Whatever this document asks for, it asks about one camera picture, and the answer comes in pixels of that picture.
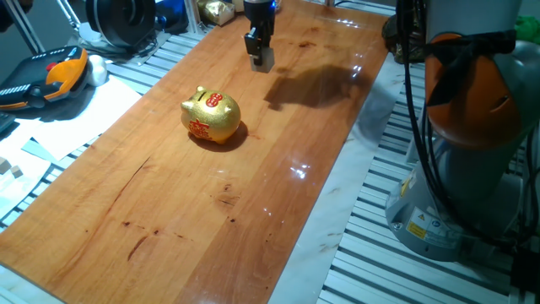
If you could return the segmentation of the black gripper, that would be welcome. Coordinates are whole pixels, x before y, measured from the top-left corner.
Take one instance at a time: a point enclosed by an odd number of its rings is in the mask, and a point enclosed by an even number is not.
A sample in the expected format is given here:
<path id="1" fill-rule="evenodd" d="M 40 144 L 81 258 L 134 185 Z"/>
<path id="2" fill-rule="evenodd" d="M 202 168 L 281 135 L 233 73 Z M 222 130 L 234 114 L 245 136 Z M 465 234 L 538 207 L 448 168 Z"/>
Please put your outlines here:
<path id="1" fill-rule="evenodd" d="M 245 0 L 244 12 L 251 23 L 251 29 L 244 36 L 246 51 L 251 57 L 260 56 L 259 36 L 257 27 L 261 27 L 261 42 L 263 48 L 270 47 L 274 34 L 276 12 L 275 0 Z"/>

